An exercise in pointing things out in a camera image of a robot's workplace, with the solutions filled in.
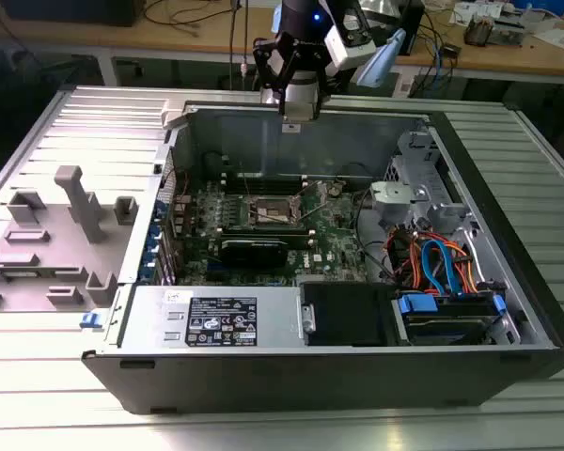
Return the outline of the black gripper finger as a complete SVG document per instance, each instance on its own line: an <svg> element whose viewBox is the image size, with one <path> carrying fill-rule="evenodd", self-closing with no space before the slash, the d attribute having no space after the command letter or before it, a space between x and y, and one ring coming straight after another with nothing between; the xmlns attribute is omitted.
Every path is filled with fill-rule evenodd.
<svg viewBox="0 0 564 451"><path fill-rule="evenodd" d="M325 46L316 46L310 57L310 71L315 73L316 100L313 108L313 117L320 116L321 108L329 97L326 67L331 62L331 57Z"/></svg>
<svg viewBox="0 0 564 451"><path fill-rule="evenodd" d="M282 66L278 70L274 70L269 63L275 54L282 59ZM256 39L253 45L253 57L261 87L272 92L272 97L277 100L278 113L283 116L286 108L286 90L292 79L292 40Z"/></svg>

